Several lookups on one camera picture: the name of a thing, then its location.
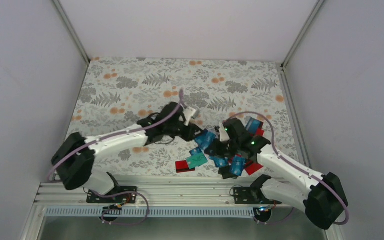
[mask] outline orange polka dot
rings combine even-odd
[[[277,96],[276,96],[276,101],[278,101],[279,103],[283,103],[284,100],[285,100],[285,99],[284,99],[283,96],[281,96],[281,95],[277,95]]]
[[[133,152],[134,152],[135,154],[139,154],[139,153],[141,153],[141,152],[142,152],[142,147],[134,147],[134,148],[133,148]]]
[[[113,108],[111,108],[111,110],[109,110],[109,113],[110,113],[110,114],[116,114],[116,113],[118,113],[118,112],[119,112],[119,109],[116,108],[116,107],[113,107]]]
[[[165,91],[163,95],[165,98],[169,98],[172,96],[172,92],[171,91]]]
[[[140,117],[145,117],[147,115],[147,111],[145,109],[140,110],[137,115]]]

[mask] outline gray fern leaf pattern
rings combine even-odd
[[[137,121],[139,121],[141,119],[139,116],[134,114],[132,111],[126,112],[126,114],[124,115],[124,118],[127,120],[128,123],[136,123]]]
[[[210,99],[210,95],[203,91],[192,92],[191,94],[184,96],[184,102],[186,104],[189,104],[191,106],[195,106],[198,108],[205,108],[208,105],[206,100],[209,100],[209,99]]]
[[[169,76],[166,76],[166,74],[161,75],[157,73],[147,76],[146,79],[142,81],[142,84],[146,84],[153,87],[160,87],[161,84],[168,82],[170,82]]]
[[[276,64],[255,61],[199,59],[161,59],[94,57],[81,88],[68,133],[97,136],[125,129],[165,105],[179,101],[200,110],[193,123],[214,133],[214,127],[229,116],[253,111],[264,114],[275,128],[275,144],[280,151],[298,159],[291,121],[284,103]],[[238,116],[246,125],[251,114]],[[264,137],[271,138],[264,124]],[[168,143],[165,137],[161,143]],[[195,141],[181,138],[167,145],[149,144],[126,149],[94,162],[104,172],[135,176],[215,177],[214,161],[196,171],[176,173],[176,161],[182,161],[198,147]],[[267,167],[254,173],[274,178],[281,176]],[[248,177],[244,171],[241,178]]]
[[[102,66],[98,66],[95,64],[91,64],[89,69],[86,72],[86,76],[93,75],[95,78],[99,77],[104,72],[104,68]]]
[[[197,69],[195,74],[192,76],[193,79],[195,80],[201,79],[204,83],[207,81],[209,77],[210,77],[209,72],[202,69]]]
[[[121,101],[121,98],[118,92],[116,93],[109,92],[109,93],[101,93],[90,103],[93,105],[106,107],[112,104],[116,104],[120,101]]]
[[[116,86],[119,89],[123,89],[123,88],[133,89],[138,86],[138,83],[136,81],[133,81],[133,79],[127,78],[125,76],[118,77],[116,82],[117,82]]]
[[[272,88],[276,88],[277,86],[278,84],[276,81],[271,78],[270,80],[258,78],[258,80],[254,81],[251,88],[267,92],[267,90],[270,91]]]
[[[248,92],[248,87],[245,85],[242,85],[240,83],[234,82],[234,81],[227,81],[226,82],[227,92],[233,94],[233,93],[247,93]]]
[[[121,151],[119,154],[118,154],[118,157],[122,160],[122,161],[128,161],[130,159],[130,157],[132,156],[132,154],[130,153],[130,150],[127,149],[127,150],[124,150],[124,151]]]
[[[78,100],[84,104],[90,103],[92,101],[92,95],[97,94],[97,90],[93,87],[86,87],[80,91]]]
[[[236,107],[236,103],[234,99],[231,99],[230,97],[229,99],[227,99],[224,96],[222,96],[221,98],[215,97],[213,100],[211,100],[207,108],[211,110],[224,112],[234,107]]]

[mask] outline metal frame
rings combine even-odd
[[[285,97],[285,103],[287,108],[287,114],[290,119],[293,139],[296,145],[296,151],[298,153],[299,160],[307,167],[312,168],[307,146],[304,140],[303,131],[301,130],[300,121],[298,119],[297,110],[295,108],[294,100],[291,94],[291,89],[286,78],[286,74],[282,65],[277,63],[277,72],[279,74],[280,86],[282,87],[283,95]]]
[[[46,206],[33,205],[21,235],[21,240],[39,239],[40,231],[45,219],[45,211]]]
[[[121,186],[136,186],[152,207],[266,207],[268,205],[235,205],[230,196],[234,185],[249,186],[253,177],[222,180],[217,177],[115,176]],[[61,183],[42,183],[34,200],[35,206],[108,206],[89,204],[82,189],[65,190]],[[136,207],[145,207],[140,198]]]
[[[298,36],[296,37],[295,41],[292,44],[292,47],[290,48],[289,52],[286,55],[285,60],[282,63],[282,67],[286,68],[291,61],[292,57],[294,56],[295,51],[297,50],[298,46],[304,39],[304,36],[306,35],[307,31],[309,30],[311,24],[313,23],[315,17],[320,11],[320,8],[325,3],[325,0],[318,0],[316,4],[314,5],[310,15],[308,16],[307,20],[305,21],[304,26],[301,28],[301,31],[299,32]]]
[[[64,11],[63,6],[60,3],[60,0],[51,0],[53,5],[55,6],[56,11],[58,12],[59,16],[61,17],[61,20],[63,21],[65,27],[67,28],[68,33],[70,34],[72,40],[74,41],[74,44],[76,45],[78,52],[80,53],[81,57],[83,58],[84,62],[89,66],[90,59],[88,55],[86,54],[86,50],[82,45],[82,42],[80,41],[79,37],[77,36],[76,31],[73,28],[73,25],[71,24],[69,17],[67,16],[66,12]]]

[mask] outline pile of blocks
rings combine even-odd
[[[263,123],[252,117],[246,125],[246,130],[252,137],[256,135],[263,136],[264,134]],[[216,139],[216,135],[205,129],[204,133],[195,138],[195,142],[198,144],[198,147],[189,151],[191,156],[186,158],[186,160],[177,161],[175,163],[176,172],[192,172],[195,171],[196,167],[200,167],[208,163],[208,159],[204,154],[204,151],[211,145],[214,139]],[[261,164],[255,163],[250,159],[245,159],[240,154],[236,154],[230,159],[227,157],[221,158],[217,156],[209,156],[208,158],[214,162],[216,168],[219,168],[218,174],[221,175],[223,179],[237,179],[242,176],[242,172],[244,170],[248,173],[248,175],[252,175],[263,168]]]

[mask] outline wire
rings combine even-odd
[[[128,204],[131,198],[132,198],[131,194],[127,195],[126,202],[124,204]]]
[[[241,185],[234,185],[234,186],[232,186],[232,188],[229,190],[229,195],[230,195],[231,197],[234,197],[234,196],[235,196],[235,195],[232,195],[232,190],[233,190],[233,188],[236,187],[236,186],[239,186],[239,187],[243,188],[243,186],[241,186]]]
[[[263,222],[262,224],[264,225],[277,225],[277,224],[283,224],[284,222],[286,222],[291,216],[292,216],[292,213],[294,213],[295,211],[295,208],[293,207],[292,210],[290,211],[290,213],[282,220],[280,221],[275,221],[275,222]],[[261,222],[259,220],[257,220],[256,217],[252,217],[254,219],[254,221],[257,222],[257,224],[260,224]]]
[[[87,194],[89,197],[92,196],[89,192],[87,192],[87,191],[85,190],[84,187],[83,187],[83,192],[84,192],[85,194]]]
[[[342,205],[343,210],[345,212],[345,219],[342,222],[334,222],[333,224],[335,224],[335,225],[347,224],[348,221],[350,220],[350,212],[348,211],[348,207],[345,204],[345,202],[341,199],[341,197],[323,180],[321,180],[320,178],[318,178],[314,175],[310,175],[310,173],[308,171],[301,169],[300,167],[296,166],[291,161],[286,159],[284,156],[280,155],[279,151],[276,149],[276,146],[275,146],[275,128],[273,127],[272,123],[267,119],[267,117],[264,116],[263,114],[260,114],[258,112],[254,112],[254,111],[243,111],[243,112],[239,112],[239,113],[234,114],[233,116],[229,117],[228,120],[232,119],[238,115],[242,115],[242,114],[255,114],[257,116],[262,117],[268,123],[268,125],[270,126],[270,129],[271,129],[271,147],[273,148],[273,151],[277,155],[277,157],[282,159],[283,161],[285,161],[288,165],[290,165],[294,169],[296,169],[296,170],[300,171],[301,173],[308,175],[311,178],[315,179],[317,182],[322,184],[327,190],[329,190],[333,194],[333,196],[339,201],[339,203]]]
[[[150,214],[150,204],[148,203],[148,200],[147,198],[142,195],[141,193],[137,192],[137,191],[124,191],[124,192],[119,192],[119,193],[116,193],[116,194],[113,194],[113,195],[101,195],[99,193],[97,193],[96,191],[92,191],[96,196],[100,197],[100,198],[103,198],[103,199],[108,199],[108,198],[114,198],[114,197],[117,197],[117,196],[120,196],[120,195],[125,195],[125,194],[136,194],[138,196],[140,196],[141,198],[143,198],[143,200],[145,201],[146,203],[146,213],[145,213],[145,216],[138,222],[135,222],[135,223],[122,223],[122,222],[111,222],[111,221],[107,221],[104,219],[104,215],[110,211],[117,211],[117,209],[107,209],[105,211],[102,212],[102,215],[100,216],[100,219],[102,220],[102,223],[104,224],[109,224],[109,225],[118,225],[118,226],[136,226],[136,225],[139,225],[141,223],[143,223],[147,218],[148,218],[148,215]]]
[[[154,123],[152,125],[149,125],[149,126],[146,126],[146,127],[143,127],[143,128],[136,128],[136,129],[127,130],[127,131],[120,131],[120,132],[110,133],[110,134],[108,134],[106,136],[103,136],[100,139],[93,140],[91,142],[88,142],[88,143],[86,143],[86,144],[76,148],[74,151],[70,152],[65,157],[63,157],[57,164],[55,164],[55,166],[53,166],[50,169],[49,173],[46,176],[46,179],[49,180],[51,175],[54,174],[54,172],[57,170],[57,168],[59,168],[63,163],[65,163],[65,161],[67,161],[73,155],[75,155],[76,153],[82,151],[83,149],[85,149],[85,148],[87,148],[87,147],[89,147],[91,145],[97,144],[98,142],[102,142],[104,140],[107,140],[107,139],[110,139],[110,138],[113,138],[113,137],[118,137],[118,136],[125,135],[125,134],[137,133],[137,132],[140,132],[140,131],[146,131],[146,130],[155,128],[155,127],[165,123],[171,117],[173,117],[178,112],[180,107],[183,106],[183,105],[184,105],[184,103],[183,103],[183,89],[180,89],[180,91],[179,91],[179,103],[178,103],[178,105],[174,108],[174,110],[168,116],[164,117],[163,119],[161,119],[160,121],[158,121],[158,122],[156,122],[156,123]]]

